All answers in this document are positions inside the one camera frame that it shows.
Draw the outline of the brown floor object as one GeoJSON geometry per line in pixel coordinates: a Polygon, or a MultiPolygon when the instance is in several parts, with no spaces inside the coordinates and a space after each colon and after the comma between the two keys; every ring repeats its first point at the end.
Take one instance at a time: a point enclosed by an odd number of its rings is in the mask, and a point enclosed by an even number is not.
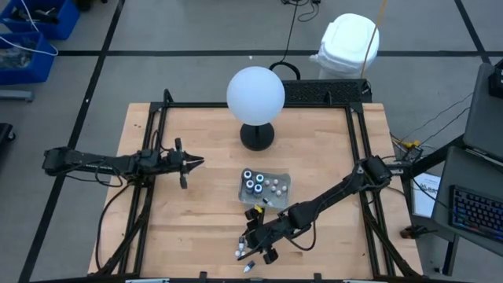
{"type": "Polygon", "coordinates": [[[423,226],[407,226],[403,230],[399,232],[401,238],[404,239],[417,239],[418,237],[421,236],[422,232],[424,231],[423,226]]]}

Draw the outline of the white paper sign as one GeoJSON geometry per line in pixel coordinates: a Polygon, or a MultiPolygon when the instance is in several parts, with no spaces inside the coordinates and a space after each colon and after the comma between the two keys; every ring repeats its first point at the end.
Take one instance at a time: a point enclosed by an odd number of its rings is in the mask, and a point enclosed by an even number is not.
{"type": "Polygon", "coordinates": [[[428,173],[415,177],[412,181],[412,214],[431,218],[441,178],[428,173]]]}

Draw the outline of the white globe table lamp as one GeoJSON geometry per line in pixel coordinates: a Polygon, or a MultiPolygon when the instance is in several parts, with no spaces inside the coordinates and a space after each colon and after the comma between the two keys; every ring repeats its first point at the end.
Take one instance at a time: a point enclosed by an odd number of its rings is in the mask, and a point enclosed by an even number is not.
{"type": "Polygon", "coordinates": [[[252,151],[268,149],[274,141],[272,122],[285,105],[285,88],[268,68],[251,66],[240,70],[229,81],[226,103],[242,123],[240,140],[252,151]]]}

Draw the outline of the dark desk top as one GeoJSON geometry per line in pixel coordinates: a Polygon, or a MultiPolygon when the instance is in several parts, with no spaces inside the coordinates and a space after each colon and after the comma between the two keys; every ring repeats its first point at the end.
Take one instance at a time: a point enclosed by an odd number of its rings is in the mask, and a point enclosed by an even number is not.
{"type": "Polygon", "coordinates": [[[503,162],[503,99],[489,94],[488,78],[493,72],[492,64],[483,63],[479,66],[464,143],[503,162]]]}

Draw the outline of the grey floor bar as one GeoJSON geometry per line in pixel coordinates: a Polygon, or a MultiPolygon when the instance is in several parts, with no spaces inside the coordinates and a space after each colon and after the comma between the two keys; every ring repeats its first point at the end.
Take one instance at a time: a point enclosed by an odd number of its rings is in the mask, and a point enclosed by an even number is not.
{"type": "Polygon", "coordinates": [[[26,90],[0,90],[0,100],[18,100],[32,102],[35,95],[26,90]]]}

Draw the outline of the white lidded bucket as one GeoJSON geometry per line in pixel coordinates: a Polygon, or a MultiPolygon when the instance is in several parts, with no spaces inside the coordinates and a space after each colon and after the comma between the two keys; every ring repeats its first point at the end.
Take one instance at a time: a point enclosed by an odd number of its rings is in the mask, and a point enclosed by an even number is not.
{"type": "Polygon", "coordinates": [[[319,66],[319,79],[360,79],[379,47],[376,25],[364,16],[345,13],[329,23],[319,51],[309,60],[319,66]]]}

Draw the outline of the black metal table frame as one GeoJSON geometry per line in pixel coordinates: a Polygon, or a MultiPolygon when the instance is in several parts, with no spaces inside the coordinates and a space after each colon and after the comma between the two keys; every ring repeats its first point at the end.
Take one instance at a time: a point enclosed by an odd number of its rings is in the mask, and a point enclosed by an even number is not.
{"type": "Polygon", "coordinates": [[[338,183],[363,155],[358,119],[363,118],[374,154],[392,154],[384,107],[285,108],[274,120],[276,138],[265,151],[252,152],[240,142],[240,122],[226,106],[174,105],[168,109],[164,145],[176,138],[184,149],[205,161],[182,189],[176,174],[156,179],[144,245],[133,243],[122,273],[138,270],[142,277],[197,279],[271,278],[293,281],[372,277],[360,197],[353,195],[323,212],[317,229],[294,243],[279,241],[278,260],[270,265],[254,255],[255,266],[244,270],[235,258],[244,231],[244,205],[238,200],[243,169],[286,172],[292,177],[291,202],[312,199],[338,183]],[[135,255],[141,253],[142,259],[135,255]]]}

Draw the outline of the blue plastic storage bin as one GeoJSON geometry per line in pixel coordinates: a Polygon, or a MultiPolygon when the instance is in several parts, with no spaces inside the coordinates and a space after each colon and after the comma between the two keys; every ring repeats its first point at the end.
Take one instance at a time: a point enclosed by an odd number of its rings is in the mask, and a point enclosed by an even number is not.
{"type": "Polygon", "coordinates": [[[45,82],[56,55],[40,32],[0,34],[0,85],[45,82]]]}
{"type": "Polygon", "coordinates": [[[0,9],[0,24],[10,31],[39,31],[51,40],[67,39],[78,19],[72,0],[9,0],[0,9]]]}

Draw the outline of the backlit black keyboard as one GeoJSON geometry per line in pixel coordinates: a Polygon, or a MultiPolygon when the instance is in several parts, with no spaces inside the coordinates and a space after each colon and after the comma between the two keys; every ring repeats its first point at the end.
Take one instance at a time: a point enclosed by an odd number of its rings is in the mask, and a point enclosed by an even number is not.
{"type": "Polygon", "coordinates": [[[503,243],[503,200],[450,186],[449,225],[503,243]]]}

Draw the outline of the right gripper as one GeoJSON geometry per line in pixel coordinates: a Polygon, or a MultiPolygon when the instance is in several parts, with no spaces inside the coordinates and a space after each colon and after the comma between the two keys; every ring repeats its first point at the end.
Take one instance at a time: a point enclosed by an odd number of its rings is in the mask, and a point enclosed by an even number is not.
{"type": "Polygon", "coordinates": [[[265,209],[263,213],[258,213],[254,208],[248,209],[245,213],[248,220],[247,229],[241,235],[248,248],[251,250],[240,255],[240,259],[246,259],[256,253],[262,254],[266,264],[271,264],[279,257],[273,243],[283,237],[283,222],[277,218],[269,222],[264,222],[265,209]]]}

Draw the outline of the black floor object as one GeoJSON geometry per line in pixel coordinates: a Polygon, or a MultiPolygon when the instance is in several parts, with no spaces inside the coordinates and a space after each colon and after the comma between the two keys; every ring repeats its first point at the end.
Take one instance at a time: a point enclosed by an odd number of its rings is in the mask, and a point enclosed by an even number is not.
{"type": "Polygon", "coordinates": [[[10,123],[0,123],[0,158],[10,147],[10,143],[16,139],[13,125],[10,123]]]}

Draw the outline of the black desk device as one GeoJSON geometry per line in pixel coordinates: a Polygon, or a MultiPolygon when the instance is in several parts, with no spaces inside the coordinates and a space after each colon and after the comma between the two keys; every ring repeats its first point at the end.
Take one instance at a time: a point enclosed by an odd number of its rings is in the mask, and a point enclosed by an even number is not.
{"type": "Polygon", "coordinates": [[[494,72],[488,78],[489,94],[503,99],[503,59],[496,63],[494,72]]]}

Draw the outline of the dark grey keyboard shelf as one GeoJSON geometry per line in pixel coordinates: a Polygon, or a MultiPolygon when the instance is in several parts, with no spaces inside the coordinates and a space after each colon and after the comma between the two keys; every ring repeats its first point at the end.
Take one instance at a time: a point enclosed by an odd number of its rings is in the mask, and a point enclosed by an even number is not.
{"type": "Polygon", "coordinates": [[[477,193],[503,200],[503,168],[481,156],[458,148],[450,149],[431,216],[434,222],[450,232],[503,256],[503,243],[449,225],[451,185],[462,186],[477,193]]]}

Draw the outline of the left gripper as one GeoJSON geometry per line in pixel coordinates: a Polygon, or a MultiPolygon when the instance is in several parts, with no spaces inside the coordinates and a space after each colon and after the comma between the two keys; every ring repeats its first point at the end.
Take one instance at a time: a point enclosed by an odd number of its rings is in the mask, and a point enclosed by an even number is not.
{"type": "Polygon", "coordinates": [[[201,165],[204,161],[202,156],[194,156],[189,153],[185,153],[182,150],[182,140],[180,138],[176,138],[174,140],[174,148],[168,150],[168,159],[171,164],[172,171],[176,171],[180,174],[179,181],[180,186],[183,189],[188,188],[187,174],[194,168],[201,165]]]}

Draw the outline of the black perforated box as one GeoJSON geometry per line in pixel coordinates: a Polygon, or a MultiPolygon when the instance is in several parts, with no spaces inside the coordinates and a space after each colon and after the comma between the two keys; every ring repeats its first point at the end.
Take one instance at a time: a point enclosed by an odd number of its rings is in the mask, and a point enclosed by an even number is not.
{"type": "Polygon", "coordinates": [[[366,79],[313,79],[283,81],[288,105],[349,105],[371,103],[372,90],[366,79]]]}

